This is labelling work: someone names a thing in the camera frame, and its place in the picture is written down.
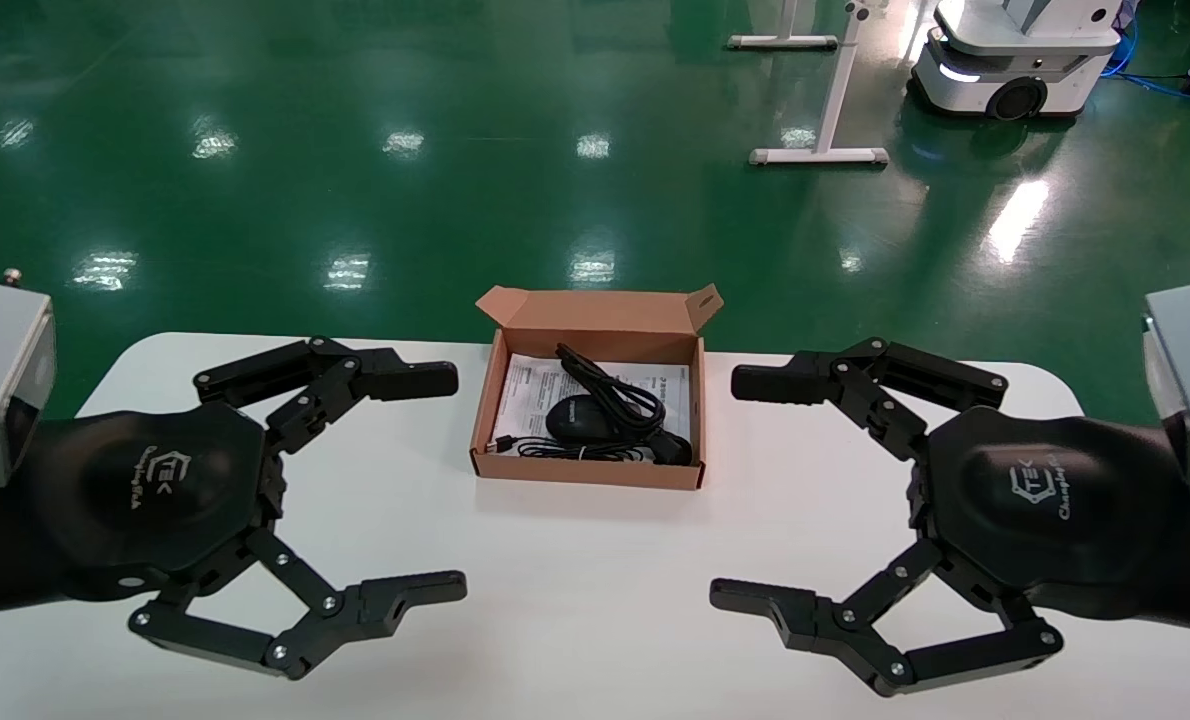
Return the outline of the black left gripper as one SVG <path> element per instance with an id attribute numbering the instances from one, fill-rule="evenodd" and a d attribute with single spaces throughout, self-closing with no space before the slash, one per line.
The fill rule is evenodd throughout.
<path id="1" fill-rule="evenodd" d="M 336 589 L 270 530 L 287 489 L 278 453 L 301 451 L 367 397 L 453 396 L 453 363 L 313 336 L 199 372 L 194 388 L 203 405 L 184 413 L 38 425 L 0 488 L 0 612 L 159 591 L 130 616 L 134 636 L 298 682 L 345 644 L 394 636 L 406 611 L 466 597 L 457 570 Z M 267 432 L 234 411 L 290 392 Z M 251 561 L 306 606 L 292 628 L 270 636 L 189 614 Z"/>

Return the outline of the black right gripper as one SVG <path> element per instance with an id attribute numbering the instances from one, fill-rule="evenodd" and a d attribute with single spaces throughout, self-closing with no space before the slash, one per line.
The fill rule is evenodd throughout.
<path id="1" fill-rule="evenodd" d="M 879 337 L 735 367 L 737 400 L 832 403 L 897 461 L 915 461 L 912 528 L 928 539 L 843 602 L 718 578 L 710 606 L 772 620 L 787 650 L 841 662 L 879 697 L 1042 664 L 1063 638 L 1031 605 L 1190 628 L 1190 487 L 1165 430 L 1007 417 L 992 411 L 1007 388 L 1001 375 Z M 962 414 L 927 437 L 896 393 Z M 910 651 L 879 636 L 879 619 L 937 571 L 1003 628 Z"/>

